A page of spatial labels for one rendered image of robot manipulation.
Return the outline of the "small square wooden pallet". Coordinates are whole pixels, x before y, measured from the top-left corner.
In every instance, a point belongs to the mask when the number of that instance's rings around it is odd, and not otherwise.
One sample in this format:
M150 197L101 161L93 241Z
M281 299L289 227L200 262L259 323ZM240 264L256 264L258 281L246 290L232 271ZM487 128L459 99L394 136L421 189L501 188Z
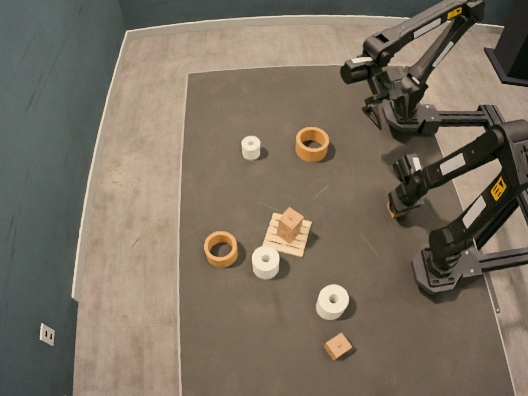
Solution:
M311 222L303 220L303 226L301 227L300 234L295 238L295 240L291 244L288 244L283 239L277 236L278 219L281 216L281 214L273 213L272 220L270 222L270 226L268 228L265 241L262 247L271 247L277 252L302 258ZM302 235L301 233L304 235ZM271 241L277 242L278 244L272 243ZM279 243L281 243L282 245L280 245ZM287 245L293 246L294 248L288 247ZM295 247L300 249L296 249Z

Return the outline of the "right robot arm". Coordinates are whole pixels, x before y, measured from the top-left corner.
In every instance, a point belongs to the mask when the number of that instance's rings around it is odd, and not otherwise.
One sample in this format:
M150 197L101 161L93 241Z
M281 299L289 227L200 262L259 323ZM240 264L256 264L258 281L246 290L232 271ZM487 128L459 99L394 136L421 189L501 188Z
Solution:
M426 82L430 74L465 32L478 21L481 23L484 20L484 7L483 0L443 0L399 25L374 33L363 42L361 55L345 61L340 69L342 80L352 84L377 75L367 80L373 95L390 89L401 89L403 94L408 92L408 121L403 120L397 109L394 103L396 98L389 103L399 125L418 124L417 103L429 88ZM452 18L414 65L405 66L402 71L396 67L383 72L382 67L388 66L394 54L404 46Z

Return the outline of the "orange-brown open cup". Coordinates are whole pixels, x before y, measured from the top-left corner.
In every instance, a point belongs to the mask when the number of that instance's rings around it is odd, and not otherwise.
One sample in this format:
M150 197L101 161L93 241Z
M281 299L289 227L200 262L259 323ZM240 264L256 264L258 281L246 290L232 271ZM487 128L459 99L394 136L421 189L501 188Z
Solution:
M218 258L210 254L210 249L212 248L212 246L219 242L229 243L233 247L233 250L229 255L222 258ZM238 255L237 244L234 237L226 232L216 232L211 234L205 241L204 250L206 252L208 261L216 267L230 266L234 263Z

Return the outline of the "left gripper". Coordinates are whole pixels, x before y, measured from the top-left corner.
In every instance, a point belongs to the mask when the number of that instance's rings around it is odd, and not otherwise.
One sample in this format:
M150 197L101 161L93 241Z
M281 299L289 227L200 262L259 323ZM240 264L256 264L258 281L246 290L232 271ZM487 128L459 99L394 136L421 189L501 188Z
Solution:
M419 199L419 201L417 201L416 204L414 204L416 200L412 200L412 199L410 199L407 196L406 187L405 187L405 195L402 198L400 198L400 199L398 199L395 190L391 191L388 194L388 197L389 197L389 209L390 209L391 212L394 212L394 214L398 214L398 213L400 213L400 211L404 212L404 211L407 211L407 210L416 209L416 208L419 208L421 205L424 204L423 197L421 199ZM394 205L393 205L393 203L394 203Z

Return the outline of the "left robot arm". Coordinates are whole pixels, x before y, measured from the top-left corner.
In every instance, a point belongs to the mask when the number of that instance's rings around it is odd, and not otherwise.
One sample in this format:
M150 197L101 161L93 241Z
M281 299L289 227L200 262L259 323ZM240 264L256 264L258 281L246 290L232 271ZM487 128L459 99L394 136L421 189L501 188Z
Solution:
M496 159L502 166L496 178L459 217L430 232L430 247L421 250L430 287L454 284L461 252L473 245L474 236L484 225L528 189L528 122L518 119L494 124L474 141L426 167L416 153L406 154L392 165L393 174L402 182L395 188L398 199L405 195L407 186L407 196L419 200L430 187L440 187Z

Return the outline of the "tan cardboard carton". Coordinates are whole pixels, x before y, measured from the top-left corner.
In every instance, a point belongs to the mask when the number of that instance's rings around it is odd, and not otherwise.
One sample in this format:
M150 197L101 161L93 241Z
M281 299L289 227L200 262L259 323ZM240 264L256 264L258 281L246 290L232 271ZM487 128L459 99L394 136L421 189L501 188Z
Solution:
M332 357L333 360L336 360L340 357L342 353L348 352L352 347L343 336L342 333L328 341L324 348ZM342 356L342 355L341 355ZM336 358L336 359L335 359Z
M388 209L389 209L389 202L388 202L387 207L388 207ZM407 210L407 211L408 211L408 210ZM406 215L407 211L404 211L404 212L400 211L400 213L398 213L398 214L394 214L394 213L391 212L390 209L389 209L389 212L390 212L392 218L397 218L397 217L400 217L400 216L404 216L404 215Z
M277 227L277 236L283 239L288 244L291 244L295 240L295 238L300 234L300 230L301 228L297 231L297 233L293 237L291 237Z
M290 207L278 219L278 228L291 237L301 228L302 224L303 216Z

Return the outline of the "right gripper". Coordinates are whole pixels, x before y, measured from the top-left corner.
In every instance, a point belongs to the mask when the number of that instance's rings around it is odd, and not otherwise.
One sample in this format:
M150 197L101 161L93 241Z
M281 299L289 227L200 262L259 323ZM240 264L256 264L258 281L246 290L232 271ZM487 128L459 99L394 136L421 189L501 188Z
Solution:
M382 98L380 98L382 97ZM399 98L398 98L399 97ZM382 104L383 101L382 100L391 100L391 99L395 99L397 98L396 100L394 100L394 103L397 107L397 109L399 110L402 118L404 119L404 121L408 121L408 103L409 103L409 95L408 95L408 92L407 93L402 93L401 89L399 90L390 90L390 91L386 91L386 92L383 92L383 93L379 93L379 94L376 94L376 95L373 95L367 99L365 99L365 104L366 105L369 105L369 106L364 106L362 107L362 112L369 118L373 121L373 123L377 126L377 128L379 130L382 130L382 124L381 124L381 119L380 119L380 115L379 115L379 111L378 111L378 106L379 104ZM372 101L371 101L372 100ZM402 108L402 103L403 102L403 105L404 105L404 109ZM374 116L372 115L372 113L374 114ZM376 121L377 120L377 121Z

